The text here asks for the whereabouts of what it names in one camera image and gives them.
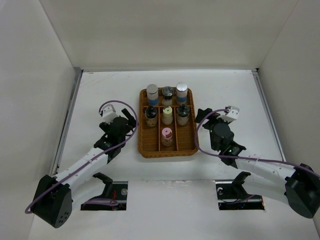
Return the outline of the black knob grinder bottle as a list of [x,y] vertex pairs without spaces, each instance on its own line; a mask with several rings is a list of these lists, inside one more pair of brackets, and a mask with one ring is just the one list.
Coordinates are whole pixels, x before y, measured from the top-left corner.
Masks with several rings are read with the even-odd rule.
[[157,109],[149,105],[145,110],[145,123],[148,127],[155,127],[158,123],[158,111]]

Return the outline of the blue label jar silver lid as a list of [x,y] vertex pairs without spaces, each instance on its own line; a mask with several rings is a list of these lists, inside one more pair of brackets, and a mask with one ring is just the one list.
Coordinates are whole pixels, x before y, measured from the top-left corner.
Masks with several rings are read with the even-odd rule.
[[146,88],[148,104],[157,106],[159,104],[159,88],[155,84],[149,84]]

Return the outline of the yellow lid condiment bottle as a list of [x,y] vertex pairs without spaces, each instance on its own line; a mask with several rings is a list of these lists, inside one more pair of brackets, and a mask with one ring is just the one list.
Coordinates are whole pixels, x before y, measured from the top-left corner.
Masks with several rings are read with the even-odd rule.
[[173,122],[173,109],[171,106],[163,108],[161,121],[164,125],[170,125]]

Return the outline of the glass top grinder bottle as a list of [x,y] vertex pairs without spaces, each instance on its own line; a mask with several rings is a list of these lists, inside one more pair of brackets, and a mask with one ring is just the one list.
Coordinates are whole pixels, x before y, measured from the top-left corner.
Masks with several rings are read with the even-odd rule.
[[171,106],[173,104],[174,89],[171,86],[165,86],[162,89],[162,105]]

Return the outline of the pink lid condiment bottle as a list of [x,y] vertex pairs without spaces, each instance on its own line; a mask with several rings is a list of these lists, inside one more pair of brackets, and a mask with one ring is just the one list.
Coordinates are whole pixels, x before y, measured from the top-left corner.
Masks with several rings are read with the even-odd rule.
[[165,127],[161,131],[161,143],[165,147],[169,147],[173,144],[173,131],[169,127]]

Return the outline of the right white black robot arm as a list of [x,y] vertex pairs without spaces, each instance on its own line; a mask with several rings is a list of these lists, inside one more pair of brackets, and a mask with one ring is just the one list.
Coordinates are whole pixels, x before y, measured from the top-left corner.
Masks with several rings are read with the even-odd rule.
[[288,205],[300,216],[312,219],[320,208],[320,175],[306,164],[245,156],[247,149],[234,141],[230,123],[239,117],[239,109],[198,109],[195,122],[209,131],[213,157],[241,170],[232,181],[233,194],[246,200],[260,195]]

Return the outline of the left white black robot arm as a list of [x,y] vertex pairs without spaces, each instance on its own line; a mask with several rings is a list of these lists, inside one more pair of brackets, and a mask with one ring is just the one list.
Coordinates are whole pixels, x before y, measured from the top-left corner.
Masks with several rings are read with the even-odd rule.
[[99,170],[117,157],[138,128],[138,116],[126,105],[118,115],[113,102],[99,109],[104,134],[93,147],[68,169],[43,176],[37,185],[33,201],[25,213],[34,214],[55,229],[66,223],[73,210],[73,193],[91,177],[100,177]]

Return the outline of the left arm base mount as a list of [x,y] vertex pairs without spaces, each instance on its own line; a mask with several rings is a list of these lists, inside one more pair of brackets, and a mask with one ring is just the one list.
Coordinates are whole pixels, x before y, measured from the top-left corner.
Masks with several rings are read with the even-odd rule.
[[103,173],[96,173],[94,178],[99,179],[104,184],[104,189],[100,195],[94,196],[81,204],[81,211],[126,211],[128,188],[127,181],[113,181]]

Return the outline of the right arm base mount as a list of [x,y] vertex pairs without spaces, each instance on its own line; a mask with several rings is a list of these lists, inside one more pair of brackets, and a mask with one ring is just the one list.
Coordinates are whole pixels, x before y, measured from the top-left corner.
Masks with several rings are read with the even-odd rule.
[[215,182],[218,208],[221,211],[265,210],[264,201],[260,195],[248,194],[243,188],[249,172],[239,173],[233,180]]

